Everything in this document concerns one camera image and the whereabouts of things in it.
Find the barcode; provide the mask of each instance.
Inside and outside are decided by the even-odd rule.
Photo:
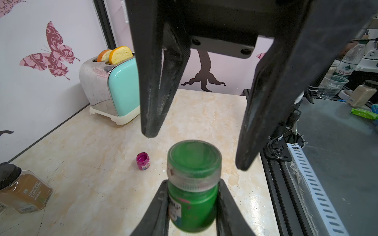
[[[27,205],[23,208],[19,208],[18,210],[20,212],[27,212],[27,211],[32,211],[32,210],[35,210],[36,208],[33,206],[33,205]]]

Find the butterfly decal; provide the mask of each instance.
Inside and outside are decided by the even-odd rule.
[[[29,66],[40,71],[48,68],[53,76],[64,76],[67,78],[66,74],[69,70],[62,62],[67,61],[72,64],[77,59],[73,55],[72,48],[63,45],[62,36],[55,29],[51,21],[46,27],[46,38],[51,52],[31,54],[20,61],[20,66]]]
[[[14,5],[20,2],[25,2],[23,0],[0,0],[0,17],[5,16],[11,12]]]
[[[258,59],[261,59],[264,55],[265,55],[265,52],[258,54],[256,57],[257,57]]]

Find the toaster base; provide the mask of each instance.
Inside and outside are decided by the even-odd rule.
[[[96,110],[91,106],[89,108],[89,114],[95,114],[95,113],[110,117],[112,121],[114,121],[117,125],[124,125],[124,124],[129,123],[132,119],[134,119],[137,115],[141,113],[141,107],[138,106],[137,108],[135,108],[134,110],[132,110],[125,116],[114,116],[114,115],[110,115],[109,113]]]

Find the clear plastic cup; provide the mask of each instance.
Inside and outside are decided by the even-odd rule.
[[[321,99],[332,99],[349,80],[336,75],[326,75],[319,85],[317,96]]]

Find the mint green toaster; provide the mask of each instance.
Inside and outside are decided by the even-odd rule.
[[[98,113],[124,125],[140,113],[135,56],[117,65],[97,62],[94,57],[80,67],[79,79],[91,105],[90,114]]]

